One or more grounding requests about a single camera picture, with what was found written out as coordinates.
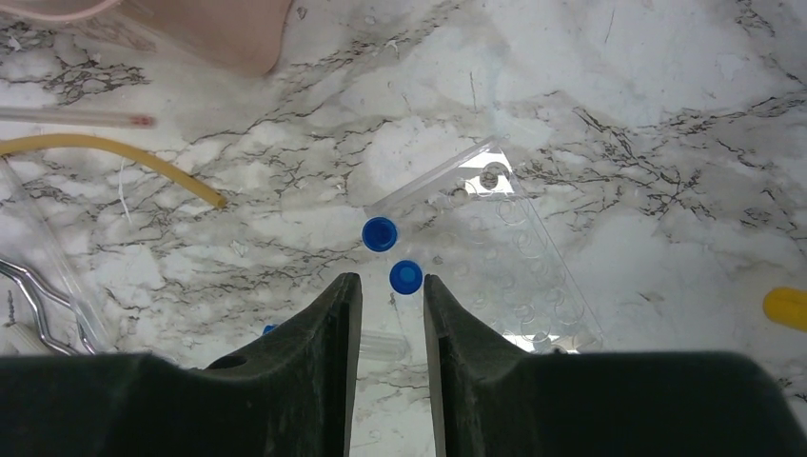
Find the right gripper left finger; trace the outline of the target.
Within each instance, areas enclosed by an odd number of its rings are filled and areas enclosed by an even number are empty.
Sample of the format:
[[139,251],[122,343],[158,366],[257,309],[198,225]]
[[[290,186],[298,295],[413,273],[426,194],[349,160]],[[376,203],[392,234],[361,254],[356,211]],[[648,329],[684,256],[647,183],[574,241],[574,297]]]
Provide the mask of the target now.
[[305,309],[207,368],[147,353],[5,357],[5,456],[346,456],[362,283],[343,273]]

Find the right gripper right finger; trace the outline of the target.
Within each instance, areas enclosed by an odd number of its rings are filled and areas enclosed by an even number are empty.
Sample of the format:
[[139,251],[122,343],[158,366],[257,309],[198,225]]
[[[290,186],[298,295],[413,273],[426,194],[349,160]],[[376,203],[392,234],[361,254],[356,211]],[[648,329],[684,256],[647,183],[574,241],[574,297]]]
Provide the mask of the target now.
[[775,381],[731,352],[531,354],[423,284],[441,456],[802,456]]

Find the metal crucible tongs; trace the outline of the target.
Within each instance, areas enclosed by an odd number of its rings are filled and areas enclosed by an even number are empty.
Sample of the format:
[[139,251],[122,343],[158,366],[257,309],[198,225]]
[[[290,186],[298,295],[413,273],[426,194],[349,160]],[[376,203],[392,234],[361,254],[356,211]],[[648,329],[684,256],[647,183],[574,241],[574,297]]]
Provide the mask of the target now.
[[73,268],[64,257],[51,261],[66,290],[61,290],[47,280],[37,268],[9,256],[1,256],[1,274],[10,279],[20,290],[30,306],[35,335],[46,348],[64,355],[77,355],[79,351],[68,343],[56,339],[49,327],[45,303],[54,303],[66,308],[74,316],[79,343],[87,354],[108,352],[108,333],[97,303],[82,290]]

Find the pink plastic bin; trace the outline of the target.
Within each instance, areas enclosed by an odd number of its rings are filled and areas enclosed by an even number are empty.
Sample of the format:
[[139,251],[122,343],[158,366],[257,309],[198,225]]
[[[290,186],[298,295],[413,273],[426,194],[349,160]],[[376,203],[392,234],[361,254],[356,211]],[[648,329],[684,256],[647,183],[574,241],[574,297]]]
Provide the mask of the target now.
[[34,25],[244,76],[276,65],[290,0],[3,1]]

